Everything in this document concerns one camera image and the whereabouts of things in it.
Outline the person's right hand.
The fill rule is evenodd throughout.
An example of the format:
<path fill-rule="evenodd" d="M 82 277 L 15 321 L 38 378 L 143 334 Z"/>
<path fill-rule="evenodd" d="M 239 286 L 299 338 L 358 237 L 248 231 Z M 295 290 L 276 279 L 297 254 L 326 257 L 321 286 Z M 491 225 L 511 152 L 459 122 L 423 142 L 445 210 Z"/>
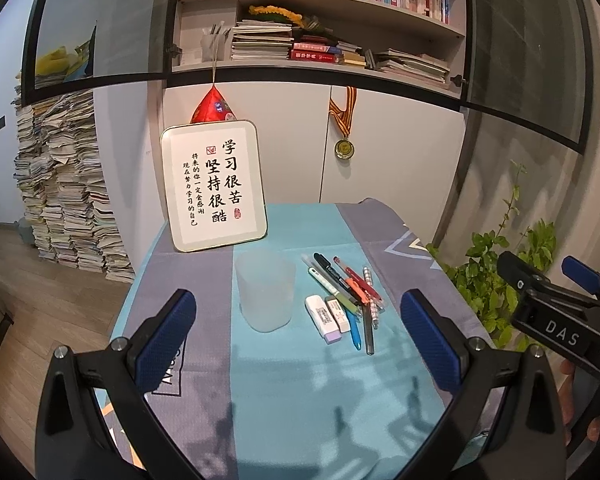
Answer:
<path fill-rule="evenodd" d="M 574 417 L 573 382 L 576 367 L 570 361 L 563 360 L 559 365 L 559 371 L 565 376 L 564 382 L 558 389 L 558 398 L 562 407 L 562 421 L 566 427 L 566 443 L 569 443 L 571 434 L 568 426 Z M 588 440 L 594 443 L 600 440 L 600 417 L 597 417 L 588 425 L 586 435 Z"/>

